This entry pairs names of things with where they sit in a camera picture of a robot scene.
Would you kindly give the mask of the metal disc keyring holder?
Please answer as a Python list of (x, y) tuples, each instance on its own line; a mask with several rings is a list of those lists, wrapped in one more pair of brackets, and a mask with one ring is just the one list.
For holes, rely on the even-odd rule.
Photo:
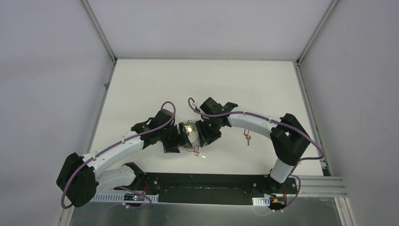
[(192, 134), (189, 134), (188, 138), (191, 141), (193, 148), (183, 148), (179, 147), (179, 150), (184, 150), (186, 152), (193, 153), (195, 156), (205, 158), (205, 155), (200, 153), (200, 138), (199, 138), (199, 133), (197, 131), (197, 128), (195, 126), (195, 123), (191, 120), (186, 121), (184, 125), (186, 124), (191, 124), (193, 126), (193, 132)]

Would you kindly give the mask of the key with red tag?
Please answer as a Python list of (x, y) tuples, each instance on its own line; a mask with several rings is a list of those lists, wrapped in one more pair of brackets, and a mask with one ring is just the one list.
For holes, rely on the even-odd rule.
[(248, 129), (244, 129), (243, 135), (245, 136), (245, 139), (247, 141), (247, 145), (250, 145), (250, 140), (251, 140), (251, 136), (250, 136), (250, 130)]

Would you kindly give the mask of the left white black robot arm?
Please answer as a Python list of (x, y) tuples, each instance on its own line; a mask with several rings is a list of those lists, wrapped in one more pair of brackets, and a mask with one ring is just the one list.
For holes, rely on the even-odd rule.
[(157, 142), (162, 143), (165, 153), (179, 153), (180, 147), (192, 147), (185, 124), (175, 124), (174, 118), (172, 112), (161, 109), (154, 117), (135, 124), (115, 144), (85, 155), (68, 155), (56, 180), (63, 192), (62, 207), (81, 207), (98, 192), (119, 186), (139, 190), (144, 183), (143, 172), (134, 163), (118, 169), (110, 167)]

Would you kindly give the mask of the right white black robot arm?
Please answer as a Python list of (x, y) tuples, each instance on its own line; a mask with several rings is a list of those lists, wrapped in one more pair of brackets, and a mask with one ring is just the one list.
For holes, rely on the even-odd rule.
[(286, 179), (310, 144), (307, 132), (294, 115), (266, 116), (231, 102), (221, 105), (211, 97), (200, 107), (195, 105), (193, 98), (189, 98), (188, 103), (203, 118), (196, 123), (201, 145), (220, 138), (222, 127), (246, 129), (270, 139), (277, 160), (266, 175), (266, 184), (273, 193), (286, 187)]

